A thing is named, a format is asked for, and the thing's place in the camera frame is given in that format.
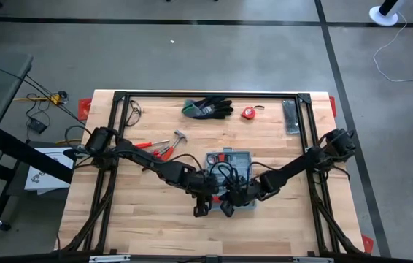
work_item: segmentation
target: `hammer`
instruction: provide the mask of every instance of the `hammer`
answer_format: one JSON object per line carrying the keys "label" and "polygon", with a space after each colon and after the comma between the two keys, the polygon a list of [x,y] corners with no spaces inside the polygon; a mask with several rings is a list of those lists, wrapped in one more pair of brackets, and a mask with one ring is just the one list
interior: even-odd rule
{"label": "hammer", "polygon": [[180,140],[184,139],[187,142],[187,137],[182,132],[176,130],[174,133],[178,136],[178,138],[176,142],[174,142],[174,144],[171,147],[169,147],[169,149],[162,155],[161,160],[163,161],[167,161],[169,157],[171,157],[172,153],[174,152],[174,149],[176,148]]}

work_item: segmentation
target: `yellow cable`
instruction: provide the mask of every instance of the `yellow cable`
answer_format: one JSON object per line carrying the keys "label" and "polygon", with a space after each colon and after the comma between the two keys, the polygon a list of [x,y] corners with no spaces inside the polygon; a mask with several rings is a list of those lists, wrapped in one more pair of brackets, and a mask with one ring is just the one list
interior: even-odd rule
{"label": "yellow cable", "polygon": [[[69,140],[69,142],[81,142],[82,141],[82,139],[70,139]],[[57,141],[57,142],[54,142],[55,144],[61,144],[61,143],[66,143],[67,141],[65,141],[65,140],[62,140],[62,141]]]}
{"label": "yellow cable", "polygon": [[14,102],[29,102],[29,101],[47,101],[48,99],[47,98],[30,98],[30,99],[27,99],[27,98],[16,98],[16,99],[14,99]]}

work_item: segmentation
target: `table leg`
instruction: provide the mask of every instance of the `table leg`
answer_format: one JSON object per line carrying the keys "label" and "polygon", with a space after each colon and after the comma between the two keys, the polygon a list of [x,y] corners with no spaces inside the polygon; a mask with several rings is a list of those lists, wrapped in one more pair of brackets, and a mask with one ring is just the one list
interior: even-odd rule
{"label": "table leg", "polygon": [[23,161],[30,164],[32,167],[52,175],[59,180],[66,183],[71,183],[72,181],[71,169],[50,158],[49,156],[40,153],[30,145],[25,144],[1,129],[0,150],[2,150],[4,154],[11,156],[18,161]]}
{"label": "table leg", "polygon": [[15,176],[15,171],[13,169],[3,167],[0,165],[0,179],[6,182],[11,181]]}

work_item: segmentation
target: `electronic device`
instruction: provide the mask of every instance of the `electronic device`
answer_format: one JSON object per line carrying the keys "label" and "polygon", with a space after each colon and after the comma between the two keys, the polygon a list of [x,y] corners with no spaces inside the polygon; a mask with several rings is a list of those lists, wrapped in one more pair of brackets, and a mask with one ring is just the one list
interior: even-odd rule
{"label": "electronic device", "polygon": [[47,128],[46,124],[31,117],[30,117],[30,121],[26,125],[28,128],[30,128],[30,130],[36,132],[37,134],[41,134]]}

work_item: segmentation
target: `tape measure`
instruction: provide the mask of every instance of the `tape measure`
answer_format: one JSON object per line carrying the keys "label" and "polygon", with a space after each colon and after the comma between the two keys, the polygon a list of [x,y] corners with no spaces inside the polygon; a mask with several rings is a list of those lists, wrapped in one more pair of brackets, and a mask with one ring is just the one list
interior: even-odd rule
{"label": "tape measure", "polygon": [[264,109],[264,106],[254,106],[254,107],[245,107],[244,111],[242,112],[241,116],[246,118],[247,120],[252,120],[255,117],[255,108]]}

